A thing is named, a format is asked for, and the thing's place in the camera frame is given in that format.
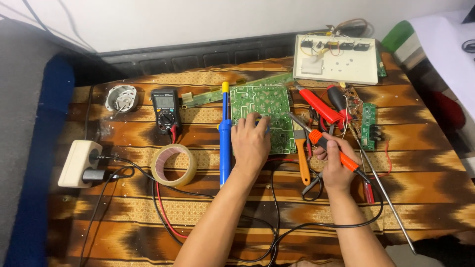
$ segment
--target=multimeter display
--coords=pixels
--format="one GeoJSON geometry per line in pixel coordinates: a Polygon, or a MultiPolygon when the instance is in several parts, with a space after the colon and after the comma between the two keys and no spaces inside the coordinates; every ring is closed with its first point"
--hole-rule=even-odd
{"type": "Polygon", "coordinates": [[[153,97],[155,105],[161,108],[174,108],[173,96],[159,96],[153,97]]]}
{"type": "Polygon", "coordinates": [[[171,128],[176,126],[177,134],[181,133],[181,119],[178,109],[178,93],[176,89],[154,89],[151,92],[155,122],[161,134],[171,134],[171,128]]]}

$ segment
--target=clear packing tape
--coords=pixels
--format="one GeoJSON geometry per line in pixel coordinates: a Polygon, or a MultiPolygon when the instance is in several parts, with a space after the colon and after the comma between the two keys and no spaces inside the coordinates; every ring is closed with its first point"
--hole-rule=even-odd
{"type": "Polygon", "coordinates": [[[196,174],[196,159],[193,157],[193,154],[181,144],[169,144],[162,147],[152,159],[152,175],[157,182],[162,185],[179,187],[188,184],[196,174]],[[185,153],[188,155],[189,164],[188,169],[185,171],[185,174],[180,178],[170,181],[165,177],[164,166],[167,159],[177,153],[185,153]]]}

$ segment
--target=left hand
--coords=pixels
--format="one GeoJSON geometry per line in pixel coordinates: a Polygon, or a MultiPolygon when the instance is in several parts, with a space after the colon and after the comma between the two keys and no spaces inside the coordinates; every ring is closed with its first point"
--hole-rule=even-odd
{"type": "Polygon", "coordinates": [[[237,125],[231,128],[231,143],[235,169],[249,174],[254,180],[261,171],[270,152],[270,132],[266,133],[270,117],[264,116],[256,126],[256,119],[261,115],[252,112],[247,118],[240,118],[237,125]]]}

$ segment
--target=open electronics enclosure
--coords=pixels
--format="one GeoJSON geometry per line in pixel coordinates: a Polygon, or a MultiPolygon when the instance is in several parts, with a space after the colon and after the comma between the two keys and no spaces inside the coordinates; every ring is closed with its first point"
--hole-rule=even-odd
{"type": "MultiPolygon", "coordinates": [[[[303,48],[303,50],[307,54],[311,53],[310,48],[303,48]]],[[[297,35],[295,37],[294,78],[375,85],[378,83],[375,40],[371,38],[297,35]],[[322,74],[307,74],[302,73],[302,59],[310,56],[305,55],[300,49],[300,43],[303,40],[312,40],[314,45],[320,41],[323,44],[328,41],[338,41],[340,44],[354,42],[355,45],[369,44],[370,48],[367,51],[340,50],[338,52],[337,49],[327,51],[320,58],[323,60],[322,74]]]]}

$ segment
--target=brown striped cloth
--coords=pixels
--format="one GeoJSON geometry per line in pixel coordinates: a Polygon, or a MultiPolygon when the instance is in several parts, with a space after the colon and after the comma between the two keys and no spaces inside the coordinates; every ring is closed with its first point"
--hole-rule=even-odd
{"type": "MultiPolygon", "coordinates": [[[[388,76],[375,86],[355,85],[355,89],[361,100],[376,104],[377,124],[382,127],[385,137],[390,139],[388,153],[392,160],[392,172],[383,177],[382,182],[410,237],[419,240],[471,229],[475,226],[474,185],[406,75],[389,54],[383,53],[382,58],[388,76]]],[[[288,71],[292,66],[293,58],[287,57],[97,85],[92,95],[89,139],[104,147],[104,155],[150,166],[154,153],[170,143],[168,136],[159,135],[156,130],[150,91],[173,87],[179,95],[188,92],[199,94],[223,81],[231,84],[243,78],[252,81],[288,71]],[[107,90],[122,84],[133,85],[137,89],[139,105],[126,114],[107,111],[104,106],[107,90]]],[[[318,95],[330,84],[313,80],[302,80],[300,83],[318,95]]],[[[78,264],[86,228],[102,189],[99,185],[78,193],[77,190],[56,185],[72,141],[84,136],[88,92],[88,86],[75,89],[69,115],[58,140],[49,195],[47,254],[52,266],[78,264]]],[[[308,116],[308,104],[298,91],[289,86],[289,94],[293,99],[292,111],[308,116]]],[[[329,103],[327,96],[323,100],[329,103]]],[[[216,124],[221,121],[221,103],[180,110],[180,114],[183,134],[178,142],[187,146],[198,161],[196,176],[180,189],[216,195],[219,190],[219,133],[216,124]]],[[[347,134],[345,139],[354,148],[358,147],[351,134],[347,134]]],[[[377,150],[369,153],[379,173],[389,170],[384,149],[385,142],[380,142],[377,150]]],[[[285,158],[298,159],[297,154],[285,155],[285,158]]],[[[177,158],[175,163],[169,163],[166,167],[172,169],[180,164],[177,158]]],[[[322,170],[324,164],[315,158],[310,161],[310,166],[317,172],[322,170]]],[[[103,160],[99,168],[114,170],[122,165],[121,162],[103,160]]],[[[266,220],[275,226],[276,210],[269,189],[271,169],[272,166],[265,166],[261,171],[247,198],[243,214],[266,220]]],[[[304,185],[298,166],[282,165],[275,172],[274,185],[280,208],[280,234],[306,222],[332,223],[325,191],[317,201],[302,201],[300,192],[304,185]]],[[[317,191],[318,186],[307,197],[315,196],[317,191]]],[[[360,179],[353,182],[351,193],[368,219],[378,212],[378,204],[366,204],[360,179]]],[[[184,235],[190,233],[210,204],[210,199],[183,195],[166,188],[161,189],[161,195],[171,224],[184,235]]],[[[371,228],[383,245],[406,243],[387,204],[371,228]]],[[[269,248],[272,238],[270,229],[261,223],[243,219],[236,229],[231,255],[242,259],[258,258],[269,248]]],[[[84,252],[86,266],[171,267],[179,250],[180,246],[167,234],[155,212],[150,179],[135,172],[131,178],[107,185],[87,239],[84,252]]],[[[286,264],[307,259],[325,263],[341,258],[335,230],[314,227],[286,236],[280,242],[275,262],[286,264]]],[[[247,264],[230,259],[227,265],[266,265],[269,260],[268,256],[247,264]]]]}

